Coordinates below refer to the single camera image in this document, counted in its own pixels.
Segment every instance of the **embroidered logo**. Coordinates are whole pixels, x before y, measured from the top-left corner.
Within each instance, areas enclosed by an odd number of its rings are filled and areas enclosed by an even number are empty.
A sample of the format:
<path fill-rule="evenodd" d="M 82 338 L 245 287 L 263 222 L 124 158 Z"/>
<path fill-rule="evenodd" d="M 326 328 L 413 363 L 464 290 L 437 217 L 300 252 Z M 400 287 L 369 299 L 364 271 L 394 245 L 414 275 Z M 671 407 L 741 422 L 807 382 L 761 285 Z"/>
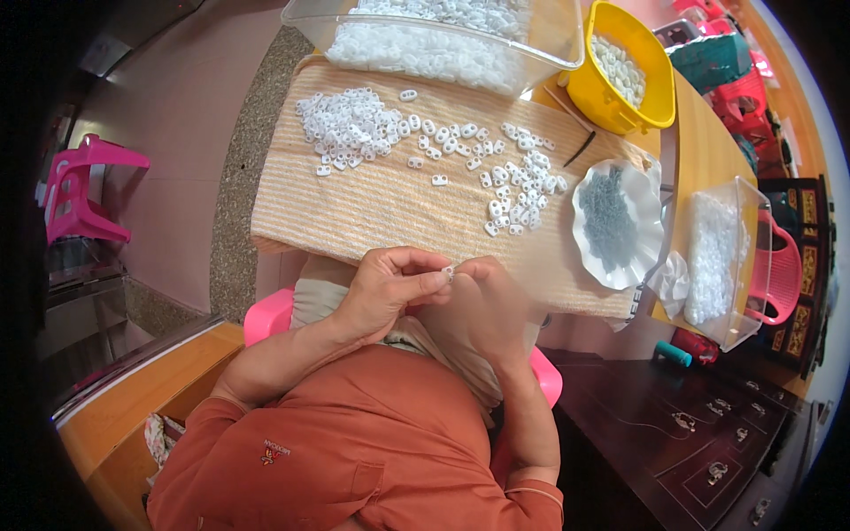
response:
<path fill-rule="evenodd" d="M 284 448 L 277 443 L 272 443 L 268 439 L 263 441 L 263 444 L 265 444 L 265 455 L 260 457 L 260 460 L 263 462 L 263 466 L 274 465 L 275 459 L 281 455 L 289 455 L 290 453 L 288 448 Z"/>

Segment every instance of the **striped towel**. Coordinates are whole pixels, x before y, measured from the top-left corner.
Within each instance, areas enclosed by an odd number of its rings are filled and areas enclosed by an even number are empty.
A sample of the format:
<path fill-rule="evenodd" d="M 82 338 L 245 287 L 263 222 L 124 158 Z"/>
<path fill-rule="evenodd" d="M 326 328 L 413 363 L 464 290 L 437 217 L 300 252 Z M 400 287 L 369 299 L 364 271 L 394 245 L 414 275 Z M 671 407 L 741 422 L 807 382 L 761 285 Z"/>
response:
<path fill-rule="evenodd" d="M 346 88 L 371 87 L 388 109 L 430 118 L 437 127 L 472 122 L 490 130 L 490 139 L 503 139 L 504 154 L 484 159 L 470 172 L 461 155 L 431 161 L 417 146 L 417 136 L 403 138 L 388 157 L 364 161 L 356 169 L 317 177 L 320 157 L 304 141 L 295 103 L 317 92 L 341 93 Z M 416 89 L 419 97 L 399 101 L 399 93 Z M 563 175 L 566 194 L 550 197 L 541 211 L 543 226 L 524 236 L 503 230 L 496 238 L 484 232 L 487 204 L 493 189 L 483 189 L 479 174 L 507 161 L 522 166 L 516 143 L 505 137 L 501 124 L 525 126 L 553 140 L 547 152 L 551 173 Z M 493 255 L 514 278 L 551 311 L 627 319 L 632 314 L 635 289 L 614 291 L 600 285 L 582 266 L 572 235 L 572 189 L 587 169 L 605 159 L 625 159 L 641 168 L 646 154 L 622 138 L 603 130 L 568 168 L 560 166 L 584 144 L 587 132 L 569 115 L 522 100 L 505 99 L 457 85 L 378 72 L 344 71 L 324 57 L 309 56 L 298 65 L 275 135 L 266 156 L 251 220 L 252 240 L 260 251 L 300 248 L 357 263 L 375 247 L 410 245 L 439 252 L 458 264 L 471 257 Z M 421 170 L 407 166 L 409 156 L 425 158 Z M 433 186 L 431 176 L 449 177 L 448 186 Z"/>

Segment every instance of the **pile of white plastic parts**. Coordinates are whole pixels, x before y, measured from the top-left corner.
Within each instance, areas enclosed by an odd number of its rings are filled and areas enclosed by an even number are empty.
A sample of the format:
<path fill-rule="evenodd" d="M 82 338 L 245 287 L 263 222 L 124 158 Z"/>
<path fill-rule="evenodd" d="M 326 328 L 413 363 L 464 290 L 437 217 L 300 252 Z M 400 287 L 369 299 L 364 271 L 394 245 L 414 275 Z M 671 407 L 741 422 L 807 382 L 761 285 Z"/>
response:
<path fill-rule="evenodd" d="M 360 0 L 350 14 L 441 22 L 527 43 L 530 0 Z M 494 42 L 396 24 L 345 23 L 325 56 L 357 70 L 404 72 L 511 94 L 524 83 L 518 55 Z"/>
<path fill-rule="evenodd" d="M 626 50 L 608 42 L 605 37 L 591 35 L 590 43 L 599 70 L 620 96 L 639 109 L 646 94 L 646 74 Z"/>
<path fill-rule="evenodd" d="M 415 90 L 405 90 L 399 95 L 402 102 L 411 102 L 416 97 Z M 299 100 L 296 114 L 301 116 L 305 140 L 315 144 L 314 150 L 321 157 L 321 165 L 316 167 L 319 177 L 330 175 L 331 165 L 345 171 L 363 161 L 374 161 L 376 155 L 387 156 L 393 145 L 408 137 L 416 137 L 423 157 L 433 161 L 452 154 L 465 158 L 467 171 L 476 172 L 480 185 L 496 193 L 487 205 L 490 219 L 484 223 L 484 230 L 491 236 L 499 234 L 500 229 L 507 229 L 514 236 L 522 235 L 524 227 L 537 230 L 542 226 L 540 211 L 549 202 L 547 195 L 568 189 L 564 177 L 549 173 L 552 169 L 549 157 L 537 150 L 540 147 L 555 150 L 555 143 L 526 127 L 501 125 L 505 136 L 516 142 L 521 155 L 524 153 L 521 161 L 480 172 L 488 156 L 504 153 L 507 145 L 503 140 L 490 140 L 490 132 L 474 123 L 438 127 L 432 120 L 415 114 L 405 118 L 398 109 L 387 109 L 370 88 L 347 88 L 341 94 L 331 95 L 317 93 L 310 99 Z M 469 147 L 465 141 L 476 144 Z M 426 165 L 423 157 L 409 157 L 407 166 L 423 169 Z M 431 177 L 431 184 L 446 186 L 449 178 L 436 174 Z M 515 196 L 511 186 L 517 187 Z"/>
<path fill-rule="evenodd" d="M 691 196 L 691 207 L 694 212 L 688 257 L 691 286 L 685 300 L 685 320 L 691 325 L 701 325 L 726 315 L 732 308 L 735 287 L 732 274 L 746 260 L 750 235 L 738 207 L 731 202 L 697 192 Z"/>

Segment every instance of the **yellow bucket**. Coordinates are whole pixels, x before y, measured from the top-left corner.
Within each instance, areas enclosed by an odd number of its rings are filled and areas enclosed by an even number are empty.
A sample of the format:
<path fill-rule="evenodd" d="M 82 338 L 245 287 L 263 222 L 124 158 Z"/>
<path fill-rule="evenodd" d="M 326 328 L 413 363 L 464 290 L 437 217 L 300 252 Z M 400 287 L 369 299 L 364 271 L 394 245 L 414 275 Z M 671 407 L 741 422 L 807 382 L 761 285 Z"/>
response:
<path fill-rule="evenodd" d="M 569 75 L 567 93 L 575 106 L 593 123 L 612 133 L 627 134 L 650 127 L 664 129 L 676 118 L 676 89 L 673 66 L 664 47 L 652 31 L 623 8 L 596 0 L 585 21 L 584 64 Z M 599 70 L 592 52 L 590 37 L 594 33 L 624 48 L 637 67 L 646 74 L 646 91 L 640 110 L 629 104 Z"/>

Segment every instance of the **white scalloped plate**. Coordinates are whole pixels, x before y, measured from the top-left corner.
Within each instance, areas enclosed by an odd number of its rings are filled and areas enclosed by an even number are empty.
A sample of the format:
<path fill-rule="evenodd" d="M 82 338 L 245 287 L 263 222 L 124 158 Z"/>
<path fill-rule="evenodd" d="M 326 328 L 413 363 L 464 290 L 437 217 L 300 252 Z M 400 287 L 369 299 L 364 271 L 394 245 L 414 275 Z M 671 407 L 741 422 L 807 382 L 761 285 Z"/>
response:
<path fill-rule="evenodd" d="M 605 272 L 602 259 L 590 253 L 590 243 L 584 233 L 585 213 L 579 208 L 579 193 L 587 188 L 594 172 L 607 175 L 611 165 L 623 168 L 620 189 L 625 193 L 624 199 L 629 216 L 637 223 L 637 252 L 628 267 L 616 268 L 610 273 Z M 575 186 L 573 193 L 573 236 L 581 250 L 581 262 L 585 269 L 592 274 L 600 284 L 612 290 L 625 290 L 627 287 L 643 282 L 646 273 L 658 262 L 661 244 L 664 242 L 664 226 L 661 224 L 661 201 L 653 193 L 652 182 L 642 172 L 639 172 L 629 161 L 607 160 L 594 164 L 587 170 L 584 179 Z"/>

